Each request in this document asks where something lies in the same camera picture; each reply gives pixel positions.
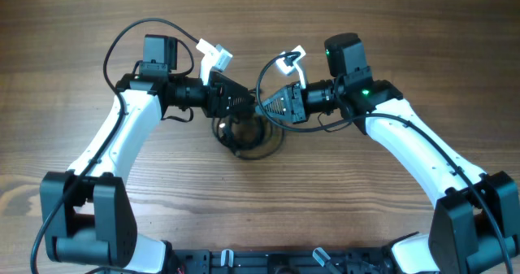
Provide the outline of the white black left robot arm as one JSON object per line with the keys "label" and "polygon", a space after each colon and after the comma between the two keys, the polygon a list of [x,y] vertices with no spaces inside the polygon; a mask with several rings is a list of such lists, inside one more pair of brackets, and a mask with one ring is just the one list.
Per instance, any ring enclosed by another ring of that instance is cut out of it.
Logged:
{"label": "white black left robot arm", "polygon": [[126,191],[145,140],[168,107],[200,108],[209,118],[251,112],[254,97],[223,70],[231,54],[199,41],[200,75],[177,72],[178,40],[146,35],[143,58],[115,86],[110,114],[84,153],[40,185],[43,225],[37,244],[52,261],[93,265],[105,273],[176,273],[171,244],[139,234]]}

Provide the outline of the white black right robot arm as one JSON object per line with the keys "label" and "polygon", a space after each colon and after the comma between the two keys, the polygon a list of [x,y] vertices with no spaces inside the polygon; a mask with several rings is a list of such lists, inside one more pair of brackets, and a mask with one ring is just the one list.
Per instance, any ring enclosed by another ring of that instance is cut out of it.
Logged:
{"label": "white black right robot arm", "polygon": [[347,253],[343,272],[480,273],[499,264],[512,268],[519,254],[519,196],[505,172],[489,174],[432,131],[392,83],[376,80],[355,33],[324,43],[331,74],[309,83],[297,47],[272,59],[297,82],[260,100],[257,112],[286,131],[300,133],[309,117],[339,111],[327,124],[336,131],[355,125],[387,149],[419,183],[434,209],[428,233],[412,233],[372,249]]}

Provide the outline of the black USB cable gold plug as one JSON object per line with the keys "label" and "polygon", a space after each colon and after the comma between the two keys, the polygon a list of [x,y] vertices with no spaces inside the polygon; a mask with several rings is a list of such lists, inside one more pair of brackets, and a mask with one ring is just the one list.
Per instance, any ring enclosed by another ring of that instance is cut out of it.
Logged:
{"label": "black USB cable gold plug", "polygon": [[211,118],[214,138],[238,159],[254,161],[267,158],[281,148],[286,138],[286,132],[256,113],[255,107],[256,98],[252,113]]}

